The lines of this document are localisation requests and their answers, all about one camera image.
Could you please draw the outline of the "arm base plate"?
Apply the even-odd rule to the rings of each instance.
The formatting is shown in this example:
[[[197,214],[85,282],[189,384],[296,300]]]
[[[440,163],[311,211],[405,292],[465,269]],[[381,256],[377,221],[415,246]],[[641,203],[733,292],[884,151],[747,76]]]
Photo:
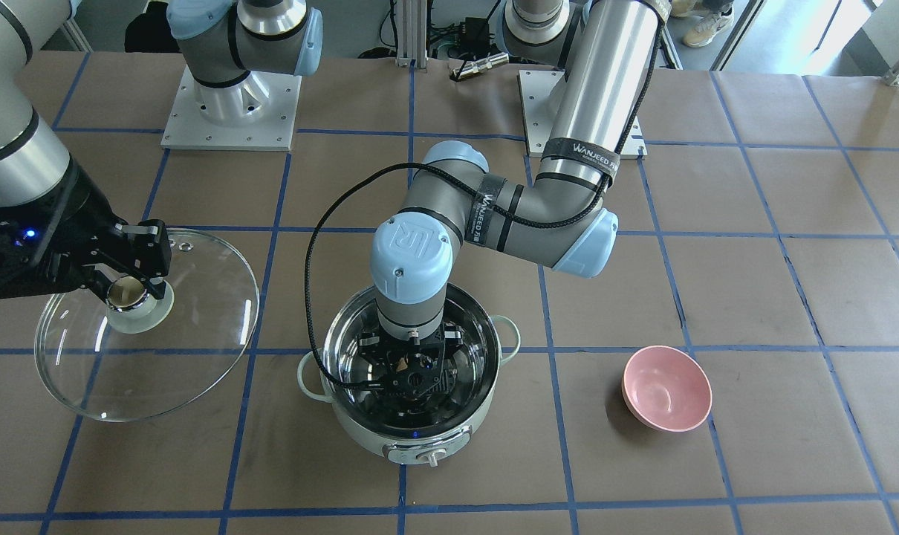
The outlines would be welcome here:
[[[233,87],[209,88],[185,70],[160,144],[178,150],[287,152],[301,82],[300,76],[253,71]]]
[[[615,150],[629,121],[629,109],[612,113],[611,95],[569,89],[564,72],[520,70],[519,92],[525,126],[525,152],[541,158],[552,134],[576,135]]]

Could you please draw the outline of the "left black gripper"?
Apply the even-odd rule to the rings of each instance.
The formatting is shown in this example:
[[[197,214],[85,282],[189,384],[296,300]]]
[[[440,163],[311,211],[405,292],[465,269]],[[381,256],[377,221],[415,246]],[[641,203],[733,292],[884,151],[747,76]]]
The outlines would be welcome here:
[[[385,332],[365,333],[359,355],[369,376],[382,383],[357,402],[372,417],[454,417],[464,407],[454,354],[462,348],[458,326],[440,326],[425,339],[402,341]]]

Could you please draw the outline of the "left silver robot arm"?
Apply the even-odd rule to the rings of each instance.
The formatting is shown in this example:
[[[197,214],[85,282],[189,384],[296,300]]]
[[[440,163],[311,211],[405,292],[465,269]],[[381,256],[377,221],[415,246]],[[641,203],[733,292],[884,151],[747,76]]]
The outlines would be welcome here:
[[[371,368],[352,389],[419,404],[452,385],[441,324],[463,244],[582,278],[610,257],[618,220],[602,197],[650,81],[669,1],[507,1],[501,51],[551,71],[523,72],[530,186],[491,173],[459,141],[436,143],[417,166],[401,210],[374,234],[369,270],[380,322],[363,350]]]

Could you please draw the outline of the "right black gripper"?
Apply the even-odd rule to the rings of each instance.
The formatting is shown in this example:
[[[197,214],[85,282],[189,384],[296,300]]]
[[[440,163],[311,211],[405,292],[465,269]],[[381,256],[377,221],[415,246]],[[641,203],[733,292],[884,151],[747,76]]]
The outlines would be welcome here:
[[[128,224],[75,161],[38,200],[0,207],[0,300],[83,288],[112,305],[110,291],[120,277],[97,265],[129,275],[163,300],[170,263],[166,224]]]

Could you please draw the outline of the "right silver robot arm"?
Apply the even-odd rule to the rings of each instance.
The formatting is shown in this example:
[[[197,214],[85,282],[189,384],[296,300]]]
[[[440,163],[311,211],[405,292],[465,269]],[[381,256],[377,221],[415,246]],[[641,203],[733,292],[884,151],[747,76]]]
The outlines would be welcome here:
[[[0,1],[0,300],[89,289],[107,301],[130,278],[169,297],[169,234],[110,203],[16,85],[16,74],[77,10],[76,1]],[[322,54],[323,21],[304,1],[173,1],[184,88],[167,148],[289,148],[298,78]]]

